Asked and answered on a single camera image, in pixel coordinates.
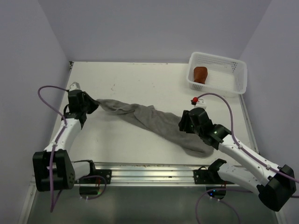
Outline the grey towel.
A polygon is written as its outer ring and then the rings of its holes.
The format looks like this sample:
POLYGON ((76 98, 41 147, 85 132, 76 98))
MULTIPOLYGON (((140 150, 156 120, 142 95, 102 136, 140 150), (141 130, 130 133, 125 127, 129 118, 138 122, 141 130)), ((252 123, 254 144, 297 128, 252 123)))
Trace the grey towel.
POLYGON ((181 117, 171 112, 157 110, 153 105, 128 104, 115 99, 98 99, 106 112, 141 129, 155 133, 165 140, 180 146, 189 155, 209 157, 214 149, 206 145, 197 135, 179 130, 181 117))

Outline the rust brown towel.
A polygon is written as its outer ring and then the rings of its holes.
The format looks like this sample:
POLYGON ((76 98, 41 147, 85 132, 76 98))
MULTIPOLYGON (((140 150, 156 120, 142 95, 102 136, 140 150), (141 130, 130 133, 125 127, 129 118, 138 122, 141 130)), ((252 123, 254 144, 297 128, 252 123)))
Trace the rust brown towel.
POLYGON ((194 82, 205 84, 208 76, 208 70, 206 67, 195 67, 193 70, 193 76, 194 82))

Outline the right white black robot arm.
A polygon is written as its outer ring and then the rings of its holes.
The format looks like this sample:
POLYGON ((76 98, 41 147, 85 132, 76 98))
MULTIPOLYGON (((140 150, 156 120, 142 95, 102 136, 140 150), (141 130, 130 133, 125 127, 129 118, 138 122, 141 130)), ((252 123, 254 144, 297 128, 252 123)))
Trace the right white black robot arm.
POLYGON ((260 201, 273 211, 280 211, 296 192, 294 171, 288 165, 279 166, 244 146, 232 132, 214 124, 203 108, 183 111, 179 129, 198 135, 208 146, 237 161, 236 167, 226 160, 217 159, 207 169, 194 170, 194 182, 237 184, 256 194, 260 201))

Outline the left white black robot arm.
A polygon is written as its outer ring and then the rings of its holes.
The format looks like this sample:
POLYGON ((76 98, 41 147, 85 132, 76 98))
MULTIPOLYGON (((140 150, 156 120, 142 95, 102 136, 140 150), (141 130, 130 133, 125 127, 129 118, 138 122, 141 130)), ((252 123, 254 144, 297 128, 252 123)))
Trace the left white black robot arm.
POLYGON ((33 167, 37 190, 40 192, 72 189, 75 181, 82 178, 92 183, 97 171, 92 160, 72 162, 68 151, 82 130, 87 115, 93 113, 99 102, 85 91, 68 90, 69 111, 64 111, 60 128, 52 142, 33 155, 33 167))

